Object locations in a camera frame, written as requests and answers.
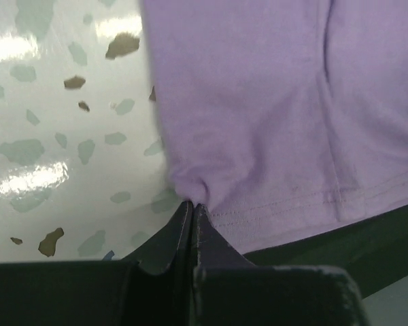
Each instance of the gray floor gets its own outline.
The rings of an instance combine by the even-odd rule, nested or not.
[[[408,276],[363,301],[372,326],[408,326]]]

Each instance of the garment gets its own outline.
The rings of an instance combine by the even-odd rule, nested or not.
[[[177,193],[241,253],[408,204],[408,0],[144,0]]]

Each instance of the dark green surface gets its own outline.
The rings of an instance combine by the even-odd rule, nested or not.
[[[333,232],[245,255],[256,265],[346,269],[363,297],[408,275],[408,206]]]

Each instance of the purple fabric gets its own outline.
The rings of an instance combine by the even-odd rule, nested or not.
[[[144,0],[170,177],[241,253],[408,204],[408,0]]]

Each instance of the brown speck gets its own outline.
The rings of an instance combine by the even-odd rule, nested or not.
[[[62,228],[57,228],[55,231],[46,235],[46,238],[39,243],[38,250],[41,254],[51,257],[56,253],[56,242],[59,240],[65,233]]]
[[[129,33],[119,33],[110,42],[106,52],[106,59],[113,60],[118,56],[126,56],[139,49],[139,38]]]
[[[74,76],[69,78],[63,82],[65,89],[67,90],[77,90],[82,88],[82,86],[86,83],[86,79],[80,76]]]
[[[151,90],[149,99],[150,101],[156,102],[156,90],[154,89],[154,86],[152,86],[152,90]]]
[[[89,106],[86,104],[85,101],[80,101],[79,102],[79,108],[82,109],[83,111],[89,112]]]
[[[11,237],[11,241],[16,245],[21,245],[22,244],[22,240],[18,239],[18,238]]]

